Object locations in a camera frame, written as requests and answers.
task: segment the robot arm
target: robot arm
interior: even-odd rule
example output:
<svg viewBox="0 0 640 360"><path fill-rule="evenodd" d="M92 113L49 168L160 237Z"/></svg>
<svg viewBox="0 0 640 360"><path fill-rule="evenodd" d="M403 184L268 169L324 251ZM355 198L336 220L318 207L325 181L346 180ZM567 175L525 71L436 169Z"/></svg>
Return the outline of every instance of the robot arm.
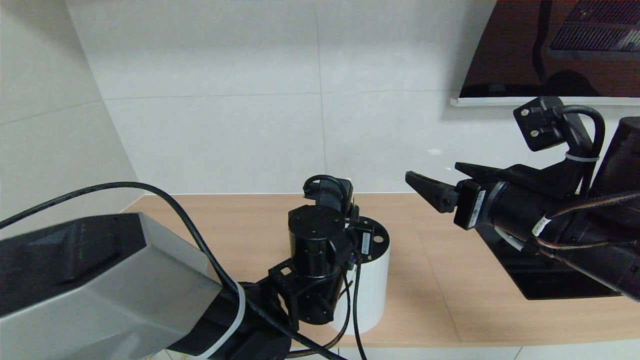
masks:
<svg viewBox="0 0 640 360"><path fill-rule="evenodd" d="M569 111L594 117L593 145ZM406 173L406 182L439 212L455 210L454 223L464 230L491 226L516 249L556 258L640 301L640 118L620 120L589 189L604 135L595 110L540 97L514 116L532 151L568 143L564 161L542 170L457 163L471 177L457 186L415 172Z"/></svg>
<svg viewBox="0 0 640 360"><path fill-rule="evenodd" d="M289 212L291 258L240 284L247 303L294 332L299 321L333 320L343 271L357 263L362 233L375 231L353 204L350 181L315 176L303 189L316 203ZM202 359L289 354L291 338L244 310L205 253L143 213L15 236L0 241L0 256L8 359L141 359L164 348Z"/></svg>

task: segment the wall tile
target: wall tile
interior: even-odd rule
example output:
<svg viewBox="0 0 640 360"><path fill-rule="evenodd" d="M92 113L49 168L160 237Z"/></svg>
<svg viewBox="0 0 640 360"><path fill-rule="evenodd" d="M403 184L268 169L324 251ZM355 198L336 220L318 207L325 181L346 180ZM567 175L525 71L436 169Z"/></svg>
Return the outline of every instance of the wall tile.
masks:
<svg viewBox="0 0 640 360"><path fill-rule="evenodd" d="M320 95L106 105L140 180L170 193L300 193L324 172Z"/></svg>
<svg viewBox="0 0 640 360"><path fill-rule="evenodd" d="M67 4L105 99L319 92L312 3Z"/></svg>
<svg viewBox="0 0 640 360"><path fill-rule="evenodd" d="M455 184L456 161L508 167L527 147L511 109L476 114L448 105L449 92L324 94L327 172L359 192L410 192L407 170Z"/></svg>
<svg viewBox="0 0 640 360"><path fill-rule="evenodd" d="M84 186L135 180L102 101L0 126L0 218ZM73 218L117 213L141 195L120 189L83 195L4 229L2 238Z"/></svg>
<svg viewBox="0 0 640 360"><path fill-rule="evenodd" d="M63 0L3 0L0 124L100 99Z"/></svg>
<svg viewBox="0 0 640 360"><path fill-rule="evenodd" d="M318 2L323 92L459 90L494 4Z"/></svg>

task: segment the white cylinder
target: white cylinder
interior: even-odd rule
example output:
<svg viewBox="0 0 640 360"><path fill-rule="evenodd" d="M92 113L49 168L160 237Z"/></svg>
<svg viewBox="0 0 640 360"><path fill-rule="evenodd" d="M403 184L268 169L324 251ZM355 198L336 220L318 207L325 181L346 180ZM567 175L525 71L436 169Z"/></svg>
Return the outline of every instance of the white cylinder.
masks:
<svg viewBox="0 0 640 360"><path fill-rule="evenodd" d="M380 321L385 312L385 300L387 298L387 274L389 270L390 244L382 256L362 264L360 271L360 284L358 286L358 330L363 334ZM347 273L349 283L355 282L356 267ZM353 290L354 284L349 287L351 292L351 315L346 334L353 335ZM338 300L333 313L333 321L330 323L336 331L340 331L347 315L347 296L343 294Z"/></svg>

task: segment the wooden table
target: wooden table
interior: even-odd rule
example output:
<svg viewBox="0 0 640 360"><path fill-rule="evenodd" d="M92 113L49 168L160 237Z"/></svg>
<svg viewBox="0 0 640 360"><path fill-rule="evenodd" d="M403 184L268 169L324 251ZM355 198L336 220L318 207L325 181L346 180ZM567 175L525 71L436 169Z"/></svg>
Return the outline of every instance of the wooden table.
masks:
<svg viewBox="0 0 640 360"><path fill-rule="evenodd" d="M258 281L289 257L287 212L308 204L301 195L180 195L220 263L237 280ZM503 347L640 338L640 304L625 297L526 300L475 231L439 214L415 194L356 194L360 213L391 237L387 305L362 336L368 347ZM142 211L193 243L160 198ZM319 343L335 335L302 324ZM345 336L340 346L352 347Z"/></svg>

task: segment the sticker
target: sticker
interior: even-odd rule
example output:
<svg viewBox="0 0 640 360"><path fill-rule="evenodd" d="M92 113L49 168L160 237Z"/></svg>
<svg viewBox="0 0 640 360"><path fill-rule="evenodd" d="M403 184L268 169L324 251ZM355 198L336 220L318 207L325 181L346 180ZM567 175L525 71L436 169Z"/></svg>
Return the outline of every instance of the sticker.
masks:
<svg viewBox="0 0 640 360"><path fill-rule="evenodd" d="M474 206L473 212L471 212L469 227L476 226L476 222L478 220L478 215L480 215L480 208L482 208L482 201L484 200L485 193L486 193L486 190L483 190L478 193L478 197L476 198L476 205Z"/></svg>
<svg viewBox="0 0 640 360"><path fill-rule="evenodd" d="M371 246L371 234L362 233L362 255L369 255L369 247Z"/></svg>

